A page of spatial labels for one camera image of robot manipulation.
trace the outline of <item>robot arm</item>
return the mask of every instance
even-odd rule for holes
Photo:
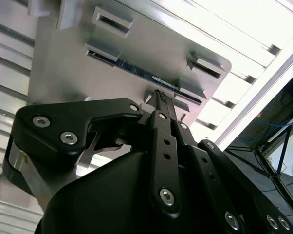
[[[129,99],[21,108],[3,172],[45,214],[36,234],[276,233],[289,220],[209,140],[197,144],[160,91],[143,112]],[[101,151],[131,152],[76,178]]]

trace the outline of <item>metal plate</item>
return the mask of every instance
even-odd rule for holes
[[[90,22],[95,6],[99,4],[133,18],[125,39]],[[81,12],[83,20],[79,27],[61,31],[55,29],[55,19],[39,19],[29,85],[30,102],[74,101],[90,96],[93,100],[129,98],[143,103],[146,92],[155,89],[174,97],[172,91],[86,56],[84,45],[90,39],[122,50],[121,59],[169,82],[174,83],[179,77],[196,82],[198,87],[205,90],[207,100],[202,98],[202,105],[195,106],[191,114],[183,119],[187,124],[196,119],[223,79],[197,77],[187,66],[191,52],[198,51],[210,57],[221,64],[224,71],[230,69],[230,63],[223,57],[115,1],[95,1],[94,5],[86,2]]]

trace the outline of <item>screw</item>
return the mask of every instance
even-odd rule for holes
[[[207,142],[207,146],[212,150],[215,148],[214,145],[210,142]]]
[[[28,163],[28,158],[26,157],[26,154],[23,154],[23,156],[22,156],[22,161],[23,161],[24,163]]]
[[[138,110],[138,107],[136,107],[135,105],[130,104],[129,107],[130,107],[132,110],[134,110],[134,111],[137,111],[137,110]]]
[[[172,206],[175,203],[174,195],[168,189],[161,189],[160,197],[167,206]]]
[[[187,129],[187,126],[184,123],[180,123],[180,126],[185,130]]]
[[[162,113],[159,113],[159,116],[161,117],[161,118],[163,118],[163,119],[166,119],[167,117],[164,115],[164,114],[162,114]]]
[[[33,118],[32,122],[36,127],[40,128],[46,128],[50,125],[49,119],[44,116],[36,116]]]
[[[278,217],[278,221],[282,224],[282,226],[286,229],[289,230],[289,224],[282,218],[282,217]]]
[[[236,231],[239,229],[238,221],[231,213],[226,212],[224,217],[227,223],[231,226],[231,228],[233,228]]]
[[[60,135],[60,140],[67,145],[75,145],[77,143],[77,136],[71,132],[63,132]]]
[[[275,222],[274,219],[272,219],[269,215],[267,215],[267,220],[269,222],[269,224],[274,228],[274,229],[278,229],[278,225],[277,223]]]

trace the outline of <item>metal linkage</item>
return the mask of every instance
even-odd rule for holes
[[[241,172],[241,170],[209,140],[202,140],[199,148],[208,152],[220,174],[226,190],[234,204],[241,211],[243,220],[253,233],[293,233],[289,220],[272,202]],[[280,222],[290,226],[286,229]]]
[[[197,148],[196,142],[189,128],[182,122],[173,121],[173,134],[177,139],[179,157],[186,156],[189,170],[193,170],[197,181],[202,184],[202,189],[207,192],[214,223],[219,226],[221,233],[248,233],[239,215],[237,214],[224,185],[215,169],[208,153]]]

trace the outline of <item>blue cable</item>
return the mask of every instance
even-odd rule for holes
[[[275,190],[277,190],[277,189],[261,190],[261,191],[262,192],[272,192],[272,191],[275,191]]]
[[[293,122],[289,123],[289,124],[284,124],[284,123],[288,122],[288,120],[283,122],[283,123],[281,123],[281,124],[269,123],[269,122],[266,122],[265,120],[261,120],[261,119],[257,119],[256,122],[262,122],[262,124],[264,124],[264,125],[269,125],[269,126],[274,126],[274,127],[286,127],[286,126],[292,126],[293,125]]]
[[[262,123],[262,124],[265,124],[265,125],[269,125],[269,126],[274,126],[274,127],[279,127],[279,128],[281,128],[281,127],[286,127],[286,126],[292,126],[293,125],[293,122],[292,123],[289,123],[289,124],[285,124],[285,123],[287,123],[288,122],[288,120],[286,120],[285,122],[283,122],[283,123],[281,123],[281,124],[273,124],[273,123],[268,123],[268,122],[266,122],[266,123]],[[256,141],[259,141],[259,140],[261,140],[261,139],[263,139],[264,137],[267,137],[267,136],[269,136],[271,133],[273,133],[275,130],[278,130],[277,128],[275,128],[275,129],[272,129],[269,133],[267,133],[265,136],[263,136],[263,137],[259,137],[259,138],[256,138],[256,139],[253,139],[253,140],[247,140],[247,139],[244,139],[244,138],[242,138],[242,137],[240,137],[239,136],[239,139],[241,140],[241,141],[244,141],[244,142],[256,142]]]

